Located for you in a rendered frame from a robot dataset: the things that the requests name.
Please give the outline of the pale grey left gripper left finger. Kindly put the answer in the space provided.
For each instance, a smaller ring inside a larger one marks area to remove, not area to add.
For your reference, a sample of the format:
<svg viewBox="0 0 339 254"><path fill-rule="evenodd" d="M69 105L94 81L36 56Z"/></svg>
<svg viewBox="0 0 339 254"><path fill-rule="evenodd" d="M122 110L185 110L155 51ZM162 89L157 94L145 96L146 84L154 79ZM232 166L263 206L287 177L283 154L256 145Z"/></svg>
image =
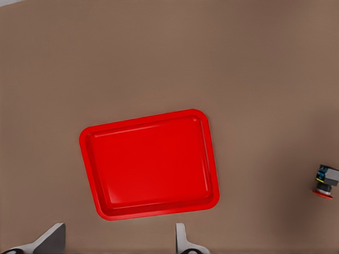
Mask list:
<svg viewBox="0 0 339 254"><path fill-rule="evenodd" d="M56 223L36 241L8 249L1 254L63 254L66 247L66 225Z"/></svg>

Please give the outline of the red push-button switch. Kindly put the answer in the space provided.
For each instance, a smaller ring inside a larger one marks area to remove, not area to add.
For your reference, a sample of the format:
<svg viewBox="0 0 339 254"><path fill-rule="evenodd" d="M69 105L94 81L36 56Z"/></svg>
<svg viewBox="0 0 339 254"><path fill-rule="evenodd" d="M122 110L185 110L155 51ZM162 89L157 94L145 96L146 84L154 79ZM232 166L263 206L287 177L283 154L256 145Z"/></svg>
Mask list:
<svg viewBox="0 0 339 254"><path fill-rule="evenodd" d="M317 181L317 186L313 193L325 199L333 199L331 191L332 187L336 187L339 183L339 169L319 165L315 180Z"/></svg>

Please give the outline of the red rectangular tray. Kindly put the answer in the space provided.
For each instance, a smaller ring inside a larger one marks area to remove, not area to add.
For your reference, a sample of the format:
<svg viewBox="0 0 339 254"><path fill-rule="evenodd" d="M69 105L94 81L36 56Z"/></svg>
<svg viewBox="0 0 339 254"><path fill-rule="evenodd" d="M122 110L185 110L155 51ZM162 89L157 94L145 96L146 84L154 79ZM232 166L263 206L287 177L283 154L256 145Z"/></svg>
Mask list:
<svg viewBox="0 0 339 254"><path fill-rule="evenodd" d="M79 145L105 220L208 210L219 201L209 120L200 110L90 126Z"/></svg>

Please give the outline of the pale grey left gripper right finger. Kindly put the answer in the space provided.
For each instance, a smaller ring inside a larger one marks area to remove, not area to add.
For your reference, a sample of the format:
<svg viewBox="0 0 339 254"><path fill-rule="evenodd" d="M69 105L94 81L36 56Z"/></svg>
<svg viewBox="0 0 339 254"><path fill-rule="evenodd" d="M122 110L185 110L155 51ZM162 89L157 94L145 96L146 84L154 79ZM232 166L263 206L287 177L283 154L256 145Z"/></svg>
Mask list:
<svg viewBox="0 0 339 254"><path fill-rule="evenodd" d="M184 223L176 223L176 254L210 254L210 251L198 244L191 243L186 236Z"/></svg>

